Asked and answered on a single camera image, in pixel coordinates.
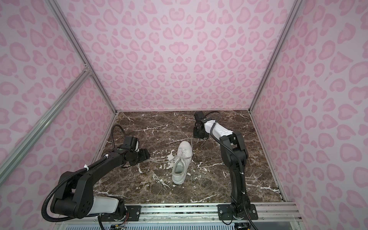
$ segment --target red wire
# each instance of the red wire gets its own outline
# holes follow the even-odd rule
[[[127,212],[127,218],[125,218],[124,224],[127,221],[127,219],[129,218],[129,212]]]

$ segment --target shoe opening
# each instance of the shoe opening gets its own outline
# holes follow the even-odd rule
[[[176,167],[175,167],[174,172],[175,172],[176,174],[180,174],[180,173],[182,173],[183,171],[184,171],[184,164],[183,164],[183,162],[182,162],[182,161],[179,161],[179,162],[177,163]]]

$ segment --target black cable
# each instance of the black cable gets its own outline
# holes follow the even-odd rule
[[[230,223],[225,223],[223,220],[221,220],[224,224],[226,224],[226,225],[230,225],[232,222],[233,222],[233,214],[231,214],[231,221],[230,221]]]
[[[94,217],[94,216],[98,216],[98,215],[100,215],[100,214],[99,213],[95,213],[95,214],[89,214],[86,217]]]
[[[226,146],[222,141],[220,141],[219,139],[217,139],[214,135],[213,135],[213,129],[216,125],[216,122],[213,123],[212,127],[211,127],[211,131],[210,131],[210,135],[212,136],[212,138],[217,142],[219,143],[221,146],[223,146],[224,148],[226,148],[235,158],[236,160],[238,161],[238,164],[239,164],[239,168],[240,168],[240,173],[244,175],[244,172],[243,172],[243,167],[242,167],[242,163],[241,163],[241,160],[239,159],[239,157],[237,155],[235,155],[234,151],[229,148],[228,146]],[[245,178],[244,176],[240,177],[241,180],[242,180],[242,190],[244,190],[244,195],[245,193],[247,192],[247,189],[245,187]],[[254,225],[252,219],[250,218],[249,216],[249,213],[247,212],[247,209],[245,208],[246,205],[245,205],[245,199],[243,199],[243,209],[244,209],[244,212],[245,212],[245,215],[247,216],[247,219],[249,221],[249,223],[252,225],[252,227],[255,229],[255,230],[258,230],[258,228]]]
[[[211,112],[208,112],[205,117],[207,117],[208,115],[210,115],[211,113],[217,113],[220,117],[215,120],[216,122],[219,122],[219,120],[221,120],[221,113],[219,111],[211,111]]]
[[[113,125],[113,126],[112,126],[112,128],[111,128],[111,133],[110,133],[111,143],[112,143],[112,145],[113,145],[113,149],[115,148],[115,140],[114,140],[114,129],[115,129],[115,127],[119,127],[119,128],[121,129],[121,131],[122,131],[122,132],[123,132],[123,134],[124,134],[124,137],[126,137],[126,136],[127,136],[127,135],[125,134],[125,131],[124,131],[123,127],[121,127],[121,125],[119,125],[119,124],[115,124],[115,125]]]
[[[100,215],[98,215],[97,219],[98,219],[98,224],[100,225],[100,228],[101,228],[102,230],[105,230],[104,226],[102,225],[102,221],[101,221],[101,217],[100,217]]]
[[[93,168],[96,167],[97,165],[101,164],[102,162],[104,162],[107,159],[106,156],[104,156],[103,158],[99,159],[98,161],[92,163],[91,165],[88,166],[88,168]],[[42,204],[41,207],[41,215],[42,217],[49,221],[49,222],[61,222],[61,221],[67,221],[67,220],[71,220],[74,219],[74,217],[62,217],[62,218],[54,218],[48,215],[47,213],[47,205],[49,204],[52,196],[56,193],[56,191],[65,183],[67,183],[69,180],[71,180],[73,177],[84,173],[87,171],[87,168],[82,168],[78,171],[75,171],[73,174],[69,175],[68,177],[66,177],[65,179],[63,179],[60,183],[58,183],[58,185],[56,185],[56,187],[54,189],[51,190],[51,192],[48,194],[48,196],[46,197],[45,201]]]

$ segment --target wire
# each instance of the wire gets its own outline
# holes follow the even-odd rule
[[[223,146],[224,148],[226,148],[232,155],[234,155],[234,157],[236,158],[236,160],[238,161],[238,164],[239,164],[239,168],[240,168],[240,173],[241,174],[244,174],[243,172],[243,167],[242,167],[242,163],[241,163],[241,160],[239,159],[239,157],[237,155],[235,155],[234,151],[229,148],[228,146],[226,146],[222,141],[220,141],[219,139],[217,139],[214,135],[213,135],[213,129],[216,125],[216,122],[213,123],[212,127],[211,127],[211,131],[210,131],[210,135],[212,136],[212,138],[217,142],[219,143],[221,146]],[[244,192],[244,195],[246,194],[247,190],[246,190],[246,187],[245,187],[245,178],[244,176],[240,177],[241,180],[242,180],[242,192]],[[255,229],[255,230],[258,230],[258,228],[254,225],[253,221],[251,220],[250,216],[249,216],[249,213],[247,212],[247,209],[245,208],[246,205],[245,205],[245,199],[242,199],[243,200],[243,209],[244,209],[244,212],[245,212],[245,215],[247,216],[247,219],[249,221],[249,223],[252,225],[252,227]]]
[[[100,216],[100,215],[98,215],[97,219],[98,219],[98,224],[100,225],[100,228],[101,228],[102,230],[105,230],[105,227],[102,225],[101,216]]]
[[[125,227],[125,222],[127,222],[127,220],[128,220],[128,218],[129,218],[129,212],[127,212],[127,218],[125,218],[125,221],[124,221],[124,227]]]
[[[183,159],[190,159],[190,158],[192,158],[192,157],[193,157],[193,155],[194,155],[194,151],[193,151],[193,135],[192,135],[192,137],[190,138],[190,142],[191,142],[190,146],[191,146],[191,148],[192,148],[192,155],[191,155],[191,156],[189,156],[189,157],[183,158]],[[173,162],[173,161],[175,161],[176,159],[177,159],[177,156],[175,156],[175,157],[174,157],[173,159],[171,159],[171,160],[162,161],[162,162],[160,162],[160,161],[158,161],[158,160],[156,160],[156,159],[153,159],[153,158],[149,158],[149,159],[148,159],[148,161],[152,161],[152,162],[155,162],[155,163],[158,163],[158,164],[162,164],[162,163],[170,163],[170,162]]]
[[[221,220],[224,224],[226,225],[230,225],[233,222],[233,214],[231,214],[231,221],[230,223],[225,223],[223,220]]]
[[[219,118],[217,120],[215,120],[215,122],[219,122],[219,120],[221,120],[221,113],[219,111],[211,111],[208,112],[205,117],[207,117],[208,115],[212,114],[212,113],[217,113],[219,115]]]
[[[103,158],[99,159],[98,161],[92,163],[91,165],[89,165],[89,168],[93,168],[96,167],[97,165],[101,164],[102,162],[104,162],[107,159],[107,156],[104,156]],[[62,218],[54,218],[48,215],[47,213],[47,205],[49,204],[51,198],[53,197],[53,195],[56,193],[56,191],[58,189],[60,189],[61,186],[63,186],[63,184],[67,183],[68,181],[70,181],[73,177],[84,173],[87,171],[87,168],[82,168],[78,171],[75,171],[73,174],[69,175],[68,177],[66,177],[65,179],[63,179],[61,182],[58,183],[58,185],[55,186],[54,189],[51,190],[51,192],[48,194],[48,196],[46,197],[45,201],[42,204],[41,207],[41,215],[42,217],[49,221],[49,222],[61,222],[61,221],[67,221],[67,220],[71,220],[74,219],[74,217],[62,217]]]
[[[94,216],[98,216],[98,215],[100,215],[100,214],[99,213],[95,213],[95,214],[89,214],[86,217],[94,217]]]
[[[123,134],[124,134],[124,137],[126,137],[127,135],[125,134],[125,131],[124,131],[124,129],[123,129],[123,127],[121,127],[121,125],[119,125],[119,124],[115,124],[115,125],[113,125],[112,126],[112,128],[111,128],[111,133],[110,133],[110,137],[111,137],[111,143],[112,143],[112,145],[113,145],[113,149],[115,148],[115,140],[114,140],[114,129],[115,129],[115,127],[119,127],[120,128],[120,130],[123,132]]]

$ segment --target vent grille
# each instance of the vent grille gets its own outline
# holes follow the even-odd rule
[[[104,224],[105,230],[109,230],[111,224]],[[65,230],[101,230],[99,224],[69,224]]]
[[[110,229],[110,224],[103,225],[106,230]],[[98,224],[70,224],[66,230],[101,230]],[[235,230],[234,224],[127,224],[125,230]]]

